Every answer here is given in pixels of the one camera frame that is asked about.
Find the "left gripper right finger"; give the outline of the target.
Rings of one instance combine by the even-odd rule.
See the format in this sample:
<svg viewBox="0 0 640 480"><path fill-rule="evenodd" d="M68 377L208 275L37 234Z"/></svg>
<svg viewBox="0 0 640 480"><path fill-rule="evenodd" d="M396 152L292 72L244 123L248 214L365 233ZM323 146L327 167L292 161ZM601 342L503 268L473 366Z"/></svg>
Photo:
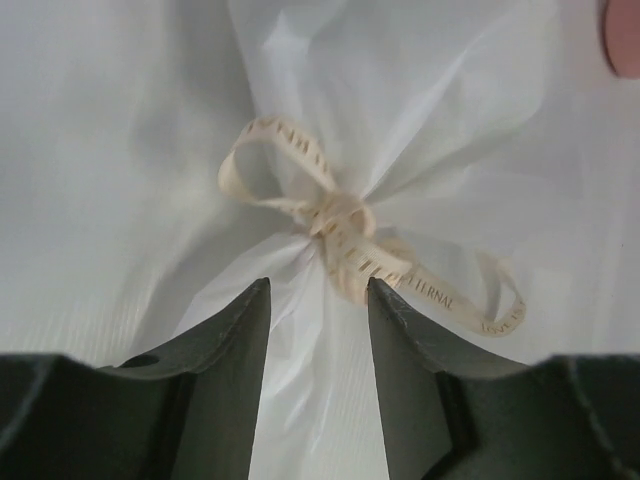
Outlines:
<svg viewBox="0 0 640 480"><path fill-rule="evenodd" d="M637 356L524 365L458 337L378 279L368 314L391 478L638 477Z"/></svg>

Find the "white wrapping paper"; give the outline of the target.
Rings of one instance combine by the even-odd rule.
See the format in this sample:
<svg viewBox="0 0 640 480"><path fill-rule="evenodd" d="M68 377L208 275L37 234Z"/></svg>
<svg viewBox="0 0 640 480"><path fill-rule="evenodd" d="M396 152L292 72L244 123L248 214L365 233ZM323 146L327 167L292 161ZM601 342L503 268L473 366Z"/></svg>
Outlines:
<svg viewBox="0 0 640 480"><path fill-rule="evenodd" d="M272 326L250 475L384 479L367 313L292 220L217 186L285 116L383 235L479 307L473 342L533 363L639 349L639 85L600 1L5 1L1 348L115 365L259 277Z"/></svg>

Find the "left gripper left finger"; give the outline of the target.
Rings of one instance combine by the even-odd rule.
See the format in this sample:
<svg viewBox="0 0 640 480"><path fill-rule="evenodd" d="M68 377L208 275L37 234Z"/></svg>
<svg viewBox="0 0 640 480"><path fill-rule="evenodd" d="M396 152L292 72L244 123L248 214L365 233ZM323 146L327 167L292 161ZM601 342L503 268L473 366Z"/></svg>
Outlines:
<svg viewBox="0 0 640 480"><path fill-rule="evenodd" d="M271 320L259 279L227 307L118 367L1 359L5 479L244 479Z"/></svg>

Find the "cream printed ribbon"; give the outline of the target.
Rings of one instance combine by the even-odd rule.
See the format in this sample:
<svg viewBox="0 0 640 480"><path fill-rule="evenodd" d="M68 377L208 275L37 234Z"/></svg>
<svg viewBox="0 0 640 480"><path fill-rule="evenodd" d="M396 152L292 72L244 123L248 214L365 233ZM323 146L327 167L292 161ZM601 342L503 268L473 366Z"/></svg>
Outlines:
<svg viewBox="0 0 640 480"><path fill-rule="evenodd" d="M290 197L260 199L244 184L236 165L237 150L265 142L273 145L310 177L321 190L316 200ZM282 212L302 223L307 234L321 241L324 263L334 288L349 301L363 304L370 279L385 281L446 311L466 329L487 337L512 333L525 319L526 304L503 263L481 252L478 260L498 285L513 294L502 316L488 316L454 286L417 259L399 238L377 240L376 218L358 196L336 183L318 141L303 128L278 116L256 118L241 131L218 171L218 186L226 195L248 205Z"/></svg>

